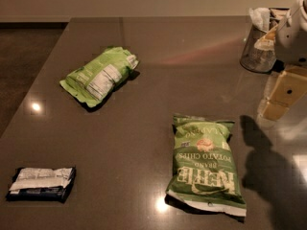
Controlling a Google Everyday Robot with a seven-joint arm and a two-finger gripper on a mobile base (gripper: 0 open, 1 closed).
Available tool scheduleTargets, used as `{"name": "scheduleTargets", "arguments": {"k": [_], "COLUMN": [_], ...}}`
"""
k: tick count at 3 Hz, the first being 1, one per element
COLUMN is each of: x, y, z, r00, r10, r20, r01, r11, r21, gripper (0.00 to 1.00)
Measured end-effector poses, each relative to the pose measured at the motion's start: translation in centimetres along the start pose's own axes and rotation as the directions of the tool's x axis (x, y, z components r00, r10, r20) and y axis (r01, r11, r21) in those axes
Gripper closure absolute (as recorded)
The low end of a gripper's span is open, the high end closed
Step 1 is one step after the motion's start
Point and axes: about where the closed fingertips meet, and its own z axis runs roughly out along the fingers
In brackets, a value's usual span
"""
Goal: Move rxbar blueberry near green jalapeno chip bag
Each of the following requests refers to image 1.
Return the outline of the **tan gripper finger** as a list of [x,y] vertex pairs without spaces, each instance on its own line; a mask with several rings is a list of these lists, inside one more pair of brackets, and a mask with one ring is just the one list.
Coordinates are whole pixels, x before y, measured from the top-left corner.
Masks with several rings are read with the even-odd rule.
[[264,119],[277,121],[306,93],[306,67],[287,65],[280,73],[272,72],[260,102],[260,115]]
[[276,29],[277,29],[276,26],[272,27],[264,36],[259,38],[254,43],[254,47],[257,50],[273,51],[274,50],[274,42],[275,42]]

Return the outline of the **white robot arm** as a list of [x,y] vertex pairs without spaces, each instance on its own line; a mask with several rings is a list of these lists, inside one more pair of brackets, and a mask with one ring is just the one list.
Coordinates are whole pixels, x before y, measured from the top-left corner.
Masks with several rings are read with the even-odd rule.
[[269,77],[258,108],[264,119],[277,121],[307,93],[307,0],[296,0],[254,48],[272,51],[284,63],[279,74]]

